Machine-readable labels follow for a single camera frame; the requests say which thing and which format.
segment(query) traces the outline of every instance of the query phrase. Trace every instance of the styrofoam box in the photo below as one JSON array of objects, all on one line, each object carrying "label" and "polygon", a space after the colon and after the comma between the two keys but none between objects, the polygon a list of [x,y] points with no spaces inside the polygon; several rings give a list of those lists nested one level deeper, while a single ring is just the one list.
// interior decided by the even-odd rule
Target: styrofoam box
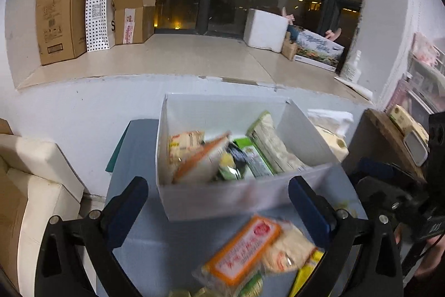
[{"label": "styrofoam box", "polygon": [[244,42],[249,47],[280,53],[288,25],[285,17],[251,8],[244,28]]},{"label": "styrofoam box", "polygon": [[[226,131],[244,137],[263,111],[269,111],[278,136],[290,152],[313,168],[255,180],[206,184],[171,184],[168,137],[181,132],[205,131],[210,140]],[[315,189],[333,163],[338,162],[309,119],[289,99],[216,95],[167,94],[157,132],[156,184],[170,221],[205,219],[252,213],[290,203],[288,183],[302,175]]]}]

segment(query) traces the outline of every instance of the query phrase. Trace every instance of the screw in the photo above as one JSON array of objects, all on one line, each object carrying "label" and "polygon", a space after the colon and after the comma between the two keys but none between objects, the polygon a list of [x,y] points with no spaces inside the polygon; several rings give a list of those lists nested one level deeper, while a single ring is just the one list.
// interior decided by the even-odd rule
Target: screw
[{"label": "screw", "polygon": [[88,214],[88,217],[90,219],[97,219],[101,216],[101,211],[100,210],[92,210],[90,211],[90,213]]},{"label": "screw", "polygon": [[340,219],[346,219],[349,216],[349,213],[344,209],[339,209],[337,210],[337,216]]},{"label": "screw", "polygon": [[386,223],[389,222],[389,219],[388,219],[388,217],[386,215],[382,214],[382,215],[379,216],[379,221],[381,221],[383,224],[386,224]]},{"label": "screw", "polygon": [[59,217],[57,216],[57,215],[53,215],[51,218],[50,218],[50,224],[56,224],[56,223],[58,223],[59,222]]}]

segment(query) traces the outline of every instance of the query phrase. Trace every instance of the window sill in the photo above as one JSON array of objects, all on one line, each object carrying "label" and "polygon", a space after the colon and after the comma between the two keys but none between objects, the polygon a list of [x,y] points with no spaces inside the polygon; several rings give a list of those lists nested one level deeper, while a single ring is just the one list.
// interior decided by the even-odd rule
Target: window sill
[{"label": "window sill", "polygon": [[195,75],[269,87],[283,85],[368,103],[335,80],[333,72],[290,62],[281,54],[248,47],[240,40],[197,35],[155,34],[144,44],[114,46],[107,51],[85,53],[75,60],[40,66],[18,89],[88,77],[141,74]]}]

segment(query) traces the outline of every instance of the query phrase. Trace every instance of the white bottle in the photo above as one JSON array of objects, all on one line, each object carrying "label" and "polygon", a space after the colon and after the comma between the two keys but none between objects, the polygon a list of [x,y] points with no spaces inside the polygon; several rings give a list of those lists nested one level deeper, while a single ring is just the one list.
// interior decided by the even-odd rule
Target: white bottle
[{"label": "white bottle", "polygon": [[340,77],[342,79],[353,82],[355,84],[357,83],[361,76],[361,71],[358,69],[360,56],[361,51],[357,51],[355,56],[352,56],[346,60],[340,72]]}]

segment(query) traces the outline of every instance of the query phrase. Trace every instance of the gray table surface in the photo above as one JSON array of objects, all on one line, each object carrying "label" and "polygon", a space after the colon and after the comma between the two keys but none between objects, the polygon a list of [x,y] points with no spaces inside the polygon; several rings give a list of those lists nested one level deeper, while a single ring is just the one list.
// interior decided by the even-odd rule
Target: gray table surface
[{"label": "gray table surface", "polygon": [[[172,289],[193,293],[202,286],[191,272],[219,250],[251,215],[238,215],[201,221],[169,222],[156,188],[155,149],[158,120],[135,120],[130,123],[116,160],[107,194],[107,202],[121,194],[134,176],[144,177],[149,186],[148,200],[137,217],[121,248],[114,255],[130,280],[144,297],[166,297]],[[334,207],[348,205],[360,218],[366,214],[354,188],[340,165],[332,168],[317,190]],[[291,204],[264,210],[261,215],[291,220],[309,237]],[[354,248],[331,296],[337,296],[350,274],[357,249]],[[262,296],[287,297],[295,273],[283,273],[264,279]],[[99,280],[97,295],[108,297]]]}]

